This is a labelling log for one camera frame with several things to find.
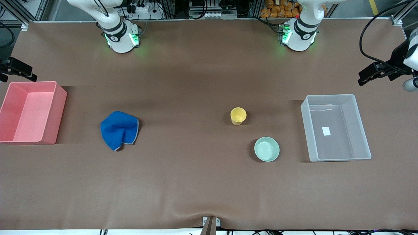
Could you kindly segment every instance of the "black cable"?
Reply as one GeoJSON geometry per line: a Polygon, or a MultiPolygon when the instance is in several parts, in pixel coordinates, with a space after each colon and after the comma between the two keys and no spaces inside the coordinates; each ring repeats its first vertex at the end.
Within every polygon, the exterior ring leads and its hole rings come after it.
{"type": "Polygon", "coordinates": [[[183,1],[183,12],[184,12],[184,15],[185,15],[187,18],[189,18],[189,19],[193,19],[193,20],[198,20],[198,19],[200,19],[200,18],[202,18],[202,17],[204,17],[204,16],[205,16],[205,14],[206,14],[206,13],[207,13],[207,11],[208,11],[208,1],[207,1],[207,0],[205,0],[205,3],[206,3],[206,10],[204,10],[205,6],[202,6],[202,10],[203,10],[203,12],[202,12],[202,14],[201,14],[198,18],[193,18],[193,17],[191,17],[189,14],[187,14],[187,8],[185,7],[185,6],[186,6],[186,1],[188,1],[188,0],[184,0],[184,1],[183,1]]]}
{"type": "Polygon", "coordinates": [[[386,8],[386,9],[384,9],[383,11],[381,11],[380,13],[378,13],[377,15],[375,15],[367,24],[366,24],[366,26],[364,27],[364,29],[363,29],[363,31],[362,31],[362,33],[360,34],[360,41],[359,41],[359,47],[360,47],[360,52],[363,54],[363,56],[365,56],[365,57],[367,57],[367,58],[369,58],[369,59],[372,59],[372,60],[374,60],[374,61],[377,61],[377,62],[380,62],[380,63],[382,63],[382,64],[384,64],[384,65],[386,65],[386,66],[388,66],[388,67],[390,67],[391,69],[393,69],[393,70],[395,70],[396,72],[398,72],[398,73],[402,73],[402,74],[408,74],[409,72],[407,72],[407,71],[404,71],[403,69],[400,69],[400,68],[398,68],[398,67],[396,67],[396,66],[392,66],[392,65],[390,65],[390,64],[388,64],[388,63],[386,63],[385,61],[383,61],[383,60],[380,60],[380,59],[378,59],[378,58],[375,58],[375,57],[372,57],[372,56],[369,56],[368,54],[366,54],[364,51],[363,51],[363,45],[362,45],[362,42],[363,42],[363,35],[364,35],[364,32],[366,31],[366,29],[370,26],[370,24],[377,18],[377,17],[379,17],[379,16],[381,16],[383,13],[385,13],[385,12],[387,12],[387,11],[389,11],[389,10],[391,10],[391,9],[394,9],[394,8],[397,8],[397,7],[399,7],[399,6],[402,6],[402,5],[404,5],[404,4],[408,4],[408,3],[410,3],[410,2],[413,2],[414,0],[406,0],[405,2],[402,2],[402,3],[398,3],[398,4],[396,4],[396,5],[394,5],[394,6],[392,6],[392,7],[388,7],[388,8],[386,8]]]}
{"type": "Polygon", "coordinates": [[[372,234],[372,233],[375,233],[375,232],[381,232],[381,230],[374,230],[374,231],[365,231],[364,233],[363,232],[361,232],[361,231],[357,231],[357,232],[355,232],[355,231],[347,231],[349,234],[353,234],[353,235],[366,235],[366,234],[372,234]]]}
{"type": "Polygon", "coordinates": [[[281,32],[279,32],[279,31],[276,31],[275,29],[273,29],[272,24],[270,24],[270,22],[268,22],[268,19],[267,19],[267,18],[266,18],[265,20],[267,21],[268,26],[270,27],[270,29],[271,29],[273,32],[275,32],[275,33],[277,33],[277,34],[284,34],[284,33],[281,33],[281,32]]]}
{"type": "Polygon", "coordinates": [[[263,23],[263,24],[265,24],[265,25],[271,25],[271,26],[276,26],[276,27],[278,27],[279,25],[278,24],[271,24],[271,23],[268,23],[268,22],[265,22],[264,20],[262,20],[260,17],[257,17],[257,16],[250,16],[250,17],[248,17],[248,18],[254,18],[254,19],[257,19],[259,22],[261,22],[261,23],[263,23]]]}
{"type": "Polygon", "coordinates": [[[7,27],[7,25],[3,24],[2,22],[0,22],[0,25],[2,25],[5,29],[9,30],[10,35],[12,36],[12,39],[8,43],[0,46],[0,48],[5,48],[12,45],[12,43],[15,41],[15,34],[9,27],[7,27]]]}
{"type": "Polygon", "coordinates": [[[158,5],[158,7],[159,7],[161,10],[163,10],[163,12],[164,12],[165,14],[169,15],[171,19],[172,19],[173,17],[175,17],[175,16],[176,16],[176,15],[173,15],[173,14],[168,13],[168,12],[166,11],[166,8],[164,7],[164,5],[163,5],[162,7],[161,7],[161,5],[160,5],[160,4],[158,4],[158,3],[157,3],[157,5],[158,5]]]}
{"type": "Polygon", "coordinates": [[[2,18],[4,13],[6,13],[6,8],[3,8],[2,6],[0,6],[0,13],[1,13],[0,18],[2,18]]]}
{"type": "Polygon", "coordinates": [[[101,229],[101,230],[100,230],[100,234],[99,234],[99,235],[102,235],[102,231],[104,231],[104,232],[103,232],[103,235],[106,235],[106,234],[107,234],[107,232],[108,232],[108,229],[101,229]]]}
{"type": "Polygon", "coordinates": [[[127,20],[127,16],[126,16],[126,14],[125,14],[125,10],[123,9],[123,7],[119,7],[119,8],[122,10],[123,17],[127,20]]]}
{"type": "Polygon", "coordinates": [[[98,1],[99,1],[100,5],[102,5],[102,8],[104,9],[104,11],[106,12],[106,16],[109,17],[109,13],[107,12],[107,10],[106,10],[105,6],[103,5],[103,3],[100,0],[98,0],[98,1]]]}

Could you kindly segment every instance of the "pink storage box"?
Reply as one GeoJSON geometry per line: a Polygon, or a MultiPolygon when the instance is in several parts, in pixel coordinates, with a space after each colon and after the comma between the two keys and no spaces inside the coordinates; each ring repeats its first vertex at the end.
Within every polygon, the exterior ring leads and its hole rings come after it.
{"type": "Polygon", "coordinates": [[[0,143],[55,144],[66,98],[56,82],[11,82],[0,109],[0,143]]]}

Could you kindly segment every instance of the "cable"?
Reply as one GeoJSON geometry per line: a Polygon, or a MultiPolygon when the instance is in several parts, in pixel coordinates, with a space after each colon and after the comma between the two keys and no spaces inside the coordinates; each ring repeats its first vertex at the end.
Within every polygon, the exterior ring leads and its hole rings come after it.
{"type": "Polygon", "coordinates": [[[157,5],[158,5],[158,7],[161,9],[161,10],[163,10],[163,12],[165,13],[165,14],[167,14],[167,15],[169,15],[170,16],[170,18],[172,18],[172,17],[176,17],[176,15],[174,14],[170,14],[170,13],[168,13],[167,11],[166,11],[166,8],[164,7],[164,5],[162,5],[162,7],[160,6],[160,4],[158,4],[157,3],[157,5]]]}
{"type": "Polygon", "coordinates": [[[413,1],[415,1],[415,0],[406,0],[405,2],[402,2],[402,3],[398,3],[398,4],[396,4],[396,5],[394,5],[394,6],[392,6],[392,7],[388,7],[388,8],[386,8],[386,9],[384,9],[383,11],[381,11],[379,14],[377,14],[377,15],[375,15],[367,24],[366,24],[366,26],[364,27],[364,29],[363,29],[363,31],[362,31],[362,33],[360,34],[360,41],[359,41],[359,47],[360,47],[360,52],[363,54],[363,56],[365,56],[365,57],[367,57],[367,58],[369,58],[369,59],[372,59],[372,60],[374,60],[374,61],[377,61],[377,62],[380,62],[380,63],[382,63],[382,64],[384,64],[384,65],[386,65],[386,66],[388,66],[388,67],[390,67],[391,69],[393,69],[393,70],[395,70],[396,72],[398,72],[398,73],[402,73],[402,74],[408,74],[409,72],[407,72],[407,71],[405,71],[405,70],[403,70],[403,69],[401,69],[401,68],[398,68],[398,67],[396,67],[396,66],[392,66],[392,65],[390,65],[390,64],[388,64],[388,63],[386,63],[385,61],[383,61],[383,60],[380,60],[380,59],[377,59],[377,58],[375,58],[375,57],[372,57],[372,56],[369,56],[368,54],[366,54],[364,51],[363,51],[363,45],[362,45],[362,42],[363,42],[363,35],[364,35],[364,32],[366,31],[366,29],[370,26],[370,24],[377,18],[377,17],[379,17],[380,15],[382,15],[383,13],[385,13],[385,12],[387,12],[387,11],[389,11],[389,10],[391,10],[391,9],[394,9],[394,8],[397,8],[397,7],[399,7],[399,6],[402,6],[402,5],[404,5],[404,4],[408,4],[408,3],[410,3],[410,2],[413,2],[413,1]]]}
{"type": "Polygon", "coordinates": [[[125,15],[125,10],[123,9],[123,7],[119,7],[120,9],[122,9],[122,13],[123,13],[123,17],[125,18],[125,19],[127,19],[126,17],[126,15],[125,15]]]}
{"type": "Polygon", "coordinates": [[[107,232],[108,232],[108,229],[105,229],[104,232],[103,232],[103,235],[106,235],[107,232]]]}
{"type": "Polygon", "coordinates": [[[145,23],[145,27],[144,27],[144,30],[142,30],[142,32],[141,32],[141,36],[144,35],[145,29],[147,29],[147,25],[148,25],[148,21],[145,23]]]}
{"type": "Polygon", "coordinates": [[[281,32],[279,32],[279,31],[276,31],[275,29],[273,29],[272,24],[270,24],[270,22],[268,22],[268,19],[267,19],[267,18],[266,18],[265,20],[267,21],[268,26],[270,27],[270,29],[271,29],[273,32],[275,32],[275,33],[277,33],[277,34],[284,34],[284,33],[281,33],[281,32]]]}
{"type": "Polygon", "coordinates": [[[109,17],[109,13],[107,12],[107,10],[106,10],[105,6],[103,5],[103,3],[100,0],[98,0],[98,1],[99,1],[100,5],[102,5],[102,8],[104,9],[104,11],[106,12],[105,16],[109,17]]]}
{"type": "Polygon", "coordinates": [[[193,18],[193,17],[189,16],[189,14],[187,14],[187,10],[186,10],[186,7],[185,7],[186,6],[186,1],[188,1],[188,0],[183,1],[183,11],[184,11],[184,15],[187,16],[189,19],[198,20],[198,19],[204,17],[205,14],[208,12],[208,1],[205,0],[206,10],[204,10],[198,18],[193,18]]]}
{"type": "Polygon", "coordinates": [[[271,23],[268,23],[268,22],[265,22],[264,20],[262,20],[261,18],[259,18],[259,17],[257,17],[257,16],[250,16],[250,17],[248,17],[248,18],[254,18],[254,19],[257,19],[258,21],[260,21],[260,22],[262,22],[263,24],[265,24],[265,25],[271,25],[271,26],[276,26],[276,27],[278,27],[279,25],[278,24],[271,24],[271,23]]]}
{"type": "Polygon", "coordinates": [[[160,4],[158,4],[158,8],[160,8],[165,14],[167,14],[167,15],[169,15],[170,16],[170,18],[171,17],[175,17],[176,15],[173,15],[173,14],[170,14],[170,13],[168,13],[168,12],[166,12],[161,6],[160,6],[160,4]]]}
{"type": "Polygon", "coordinates": [[[10,35],[12,36],[12,39],[8,43],[0,46],[0,48],[5,48],[12,45],[12,43],[15,41],[15,34],[9,27],[7,27],[7,25],[3,24],[2,22],[0,22],[0,25],[2,25],[5,29],[9,30],[10,35]]]}
{"type": "Polygon", "coordinates": [[[0,18],[2,18],[4,16],[4,13],[6,13],[6,8],[3,8],[2,6],[0,6],[0,18]]]}

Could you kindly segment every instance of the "clear plastic bin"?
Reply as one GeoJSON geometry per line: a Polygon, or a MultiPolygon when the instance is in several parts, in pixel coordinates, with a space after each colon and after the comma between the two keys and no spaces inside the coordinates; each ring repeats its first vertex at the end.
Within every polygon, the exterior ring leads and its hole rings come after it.
{"type": "Polygon", "coordinates": [[[301,105],[309,159],[371,159],[354,95],[308,95],[301,105]]]}

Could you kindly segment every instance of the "blue cloth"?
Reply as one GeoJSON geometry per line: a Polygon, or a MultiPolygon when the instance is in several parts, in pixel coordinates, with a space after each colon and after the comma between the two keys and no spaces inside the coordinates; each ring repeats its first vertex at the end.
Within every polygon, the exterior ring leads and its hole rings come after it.
{"type": "Polygon", "coordinates": [[[115,111],[100,124],[103,140],[113,151],[122,144],[133,144],[138,136],[139,120],[127,113],[115,111]]]}

